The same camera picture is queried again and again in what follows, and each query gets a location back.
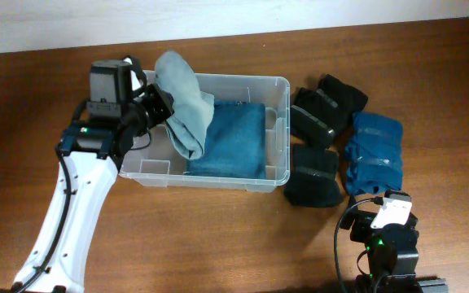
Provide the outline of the light blue jeans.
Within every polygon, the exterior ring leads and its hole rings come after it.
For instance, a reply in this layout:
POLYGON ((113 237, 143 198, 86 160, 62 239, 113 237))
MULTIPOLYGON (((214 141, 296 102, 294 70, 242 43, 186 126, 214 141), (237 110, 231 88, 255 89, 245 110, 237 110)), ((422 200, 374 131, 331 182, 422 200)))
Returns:
POLYGON ((194 71, 175 51, 156 60, 155 75, 156 84, 173 97, 174 113, 166 120, 166 129, 174 148, 187 160, 201 158, 213 120, 214 96, 200 90, 194 71))

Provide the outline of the dark blue jeans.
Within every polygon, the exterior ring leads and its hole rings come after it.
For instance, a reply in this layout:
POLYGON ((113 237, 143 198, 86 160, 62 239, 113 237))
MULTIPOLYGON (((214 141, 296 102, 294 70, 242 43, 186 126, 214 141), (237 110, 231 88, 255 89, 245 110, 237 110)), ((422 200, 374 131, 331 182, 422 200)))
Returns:
POLYGON ((204 155, 190 160, 186 174, 265 179, 265 105, 217 100, 204 155))

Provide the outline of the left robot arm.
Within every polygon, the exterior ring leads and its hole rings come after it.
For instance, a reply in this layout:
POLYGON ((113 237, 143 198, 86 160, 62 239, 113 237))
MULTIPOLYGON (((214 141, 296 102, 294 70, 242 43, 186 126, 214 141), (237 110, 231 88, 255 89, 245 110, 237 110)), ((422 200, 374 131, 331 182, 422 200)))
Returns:
POLYGON ((125 155, 173 113, 173 99, 132 56, 95 61, 90 95, 72 114, 55 154, 59 175, 33 249, 11 292, 83 292, 99 213, 125 155))

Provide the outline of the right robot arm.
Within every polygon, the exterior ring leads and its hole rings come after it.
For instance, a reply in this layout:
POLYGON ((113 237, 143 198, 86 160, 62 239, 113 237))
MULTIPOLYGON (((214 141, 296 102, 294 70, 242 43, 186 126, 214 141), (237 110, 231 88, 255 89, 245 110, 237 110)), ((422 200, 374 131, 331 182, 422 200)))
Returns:
POLYGON ((354 208, 338 221, 336 228, 348 230, 350 240, 365 247, 358 259, 367 258, 369 271, 361 270, 356 276, 353 291, 357 293, 448 293, 449 285, 443 278, 416 275, 419 262, 417 244, 419 232, 415 229, 418 218, 409 215, 407 222, 387 224, 373 228, 373 212, 354 208))

